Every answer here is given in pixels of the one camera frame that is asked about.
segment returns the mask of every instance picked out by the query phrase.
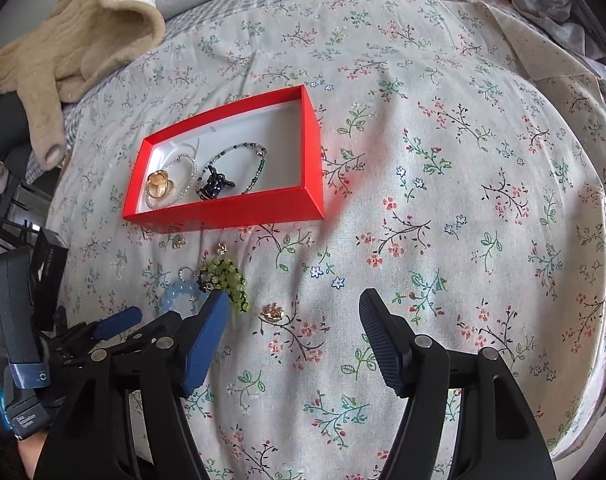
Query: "green beaded bracelet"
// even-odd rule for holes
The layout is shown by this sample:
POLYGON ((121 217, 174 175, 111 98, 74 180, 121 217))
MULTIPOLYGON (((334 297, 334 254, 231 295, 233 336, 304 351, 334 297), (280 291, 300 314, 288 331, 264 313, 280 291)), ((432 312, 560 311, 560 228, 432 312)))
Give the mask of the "green beaded bracelet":
POLYGON ((245 280, 243 274, 228 258, 214 258, 201 264, 198 278, 199 288, 204 291, 225 290, 230 301, 238 310, 247 312, 250 305, 245 294, 245 280))

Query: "bed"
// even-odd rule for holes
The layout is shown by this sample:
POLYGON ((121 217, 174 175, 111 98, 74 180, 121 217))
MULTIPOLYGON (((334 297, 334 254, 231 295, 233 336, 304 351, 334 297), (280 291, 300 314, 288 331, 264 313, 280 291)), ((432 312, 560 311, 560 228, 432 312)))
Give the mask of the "bed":
POLYGON ((379 476, 403 404, 359 322, 368 286, 446 348, 494 346, 553 459, 606 409, 606 80, 506 0, 212 0, 65 118, 48 227, 70 246, 71 323, 132 304, 153 319, 219 242, 248 280, 250 312, 185 403, 211 478, 379 476), (324 221, 160 235, 122 220, 145 136, 298 84, 321 124, 324 221))

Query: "black device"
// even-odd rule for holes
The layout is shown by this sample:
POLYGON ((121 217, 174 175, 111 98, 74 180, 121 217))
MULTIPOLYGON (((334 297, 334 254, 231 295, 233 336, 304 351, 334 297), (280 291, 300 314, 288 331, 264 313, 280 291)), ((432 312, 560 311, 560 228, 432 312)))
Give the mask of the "black device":
POLYGON ((54 328, 54 313, 59 299, 68 246, 61 237, 42 228, 36 237, 30 260, 30 284, 34 299, 34 325, 46 332, 54 328))
MULTIPOLYGON (((35 480, 67 480, 72 471, 78 480, 140 480, 128 402, 135 390, 141 391, 155 478, 208 480, 181 398, 203 384, 228 315, 227 295, 215 290, 197 316, 181 320, 170 311, 123 343, 91 354, 97 326, 107 322, 113 334, 127 323, 108 318, 46 338, 50 386, 17 391, 14 384, 5 408, 15 421, 20 414, 24 422, 32 417, 49 426, 35 480)), ((448 388, 462 389, 449 480, 556 478, 534 416, 496 349, 448 351, 390 314, 374 289, 361 295, 359 315, 385 384, 408 399, 379 480, 432 477, 448 388)), ((13 429, 21 436, 36 425, 13 429)))
POLYGON ((82 322, 68 329, 61 308, 46 323, 53 327, 54 319, 58 320, 56 334, 48 336, 41 332, 35 316, 37 305, 43 305, 39 298, 42 290, 34 286, 33 273, 34 269, 45 269, 47 263, 43 263, 48 254, 50 263, 55 260, 57 265, 61 263, 60 257, 52 256, 48 249, 52 246, 48 241, 52 234, 50 231, 43 237, 43 258, 37 262, 33 257, 30 259, 28 247, 0 254, 0 328, 8 355, 7 366, 0 376, 0 405, 5 422, 19 439, 52 423, 74 382, 74 368, 79 362, 75 360, 84 362, 88 351, 99 341, 136 325, 142 317, 137 307, 129 307, 107 319, 82 322))

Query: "red box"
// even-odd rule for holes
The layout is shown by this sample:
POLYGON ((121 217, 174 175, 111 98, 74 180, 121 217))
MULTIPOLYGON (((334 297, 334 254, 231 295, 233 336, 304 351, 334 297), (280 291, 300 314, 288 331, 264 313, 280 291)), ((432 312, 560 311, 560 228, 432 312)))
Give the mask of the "red box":
MULTIPOLYGON (((227 148, 227 145, 223 142, 218 150, 224 148, 227 148)), ((269 152, 266 167, 270 163, 270 156, 278 156, 278 154, 269 152)), ((199 161, 197 152, 197 176, 201 174, 204 166, 205 162, 199 161)), ((123 218, 160 233, 322 219, 323 176, 320 127, 305 86, 283 88, 248 97, 172 124, 146 137, 132 170, 123 205, 123 218), (192 187, 187 194, 189 198, 183 200, 193 202, 152 210, 141 206, 148 172, 151 172, 148 167, 150 158, 156 147, 168 139, 195 128, 241 116, 260 108, 294 101, 300 102, 301 172, 298 185, 251 191, 244 195, 237 194, 215 200, 200 200, 192 187)))

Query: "beaded bracelet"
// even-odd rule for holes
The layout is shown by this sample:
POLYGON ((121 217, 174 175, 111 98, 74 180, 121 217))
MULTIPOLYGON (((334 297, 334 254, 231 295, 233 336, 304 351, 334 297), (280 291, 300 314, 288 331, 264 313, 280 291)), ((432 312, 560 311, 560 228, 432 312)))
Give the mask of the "beaded bracelet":
POLYGON ((172 168, 172 166, 174 166, 175 164, 178 164, 179 162, 181 162, 182 158, 186 158, 192 164, 192 173, 190 174, 190 178, 188 179, 188 182, 185 184, 185 187, 183 188, 182 192, 180 192, 179 195, 172 202, 170 202, 169 204, 165 204, 165 205, 162 205, 162 204, 161 205, 152 205, 152 202, 150 202, 150 196, 146 193, 145 203, 150 209, 160 209, 163 207, 173 206, 174 204, 179 202, 179 200, 181 200, 185 196, 185 194, 190 190, 190 187, 192 187, 192 184, 194 183, 194 177, 196 176, 196 161, 193 159, 192 156, 188 155, 187 153, 180 153, 175 159, 168 162, 159 171, 167 171, 169 168, 172 168))
POLYGON ((229 152, 233 150, 237 150, 238 148, 252 148, 256 151, 256 155, 261 159, 259 162, 258 168, 256 168, 256 173, 250 180, 250 183, 247 185, 244 191, 241 192, 241 195, 249 193, 250 190, 256 184, 256 181, 259 179, 261 172, 263 171, 263 167, 265 166, 265 160, 267 158, 267 149, 266 147, 256 143, 256 142, 243 142, 241 144, 235 144, 234 146, 230 146, 227 150, 223 150, 221 153, 218 153, 208 164, 205 165, 203 171, 201 172, 201 176, 197 179, 197 182, 202 182, 205 178, 205 174, 209 171, 210 175, 206 183, 196 188, 196 192, 202 200, 213 200, 219 196, 221 191, 225 186, 236 187, 234 182, 231 182, 225 179, 225 175, 223 173, 218 173, 216 168, 214 167, 214 163, 219 160, 224 155, 227 155, 229 152))
MULTIPOLYGON (((163 296, 161 296, 161 299, 159 300, 161 313, 165 314, 170 310, 174 310, 174 301, 177 297, 182 295, 190 296, 190 299, 198 304, 199 307, 203 306, 204 294, 197 284, 185 282, 184 280, 177 280, 165 290, 163 296)), ((192 314, 196 314, 195 305, 192 307, 192 314)))
POLYGON ((247 281, 229 258, 214 258, 202 263, 198 275, 190 267, 182 267, 179 269, 179 278, 185 282, 197 278, 199 288, 203 292, 214 289, 225 290, 230 301, 241 312, 247 312, 250 308, 245 294, 247 281))

